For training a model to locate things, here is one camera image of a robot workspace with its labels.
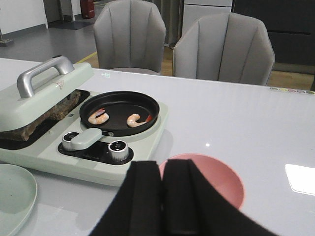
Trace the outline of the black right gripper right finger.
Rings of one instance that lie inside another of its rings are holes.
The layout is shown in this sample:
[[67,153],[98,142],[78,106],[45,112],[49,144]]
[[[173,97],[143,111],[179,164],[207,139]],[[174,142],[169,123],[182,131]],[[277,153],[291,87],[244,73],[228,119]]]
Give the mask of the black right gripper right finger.
[[230,204],[192,160],[168,160],[163,185],[165,231],[169,236],[273,235]]

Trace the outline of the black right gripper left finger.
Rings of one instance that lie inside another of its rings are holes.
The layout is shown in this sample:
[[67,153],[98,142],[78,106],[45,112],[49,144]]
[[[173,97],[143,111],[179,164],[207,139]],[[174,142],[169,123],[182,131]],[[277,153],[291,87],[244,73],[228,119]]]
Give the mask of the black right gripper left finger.
[[161,178],[155,161],[132,162],[92,236],[161,235]]

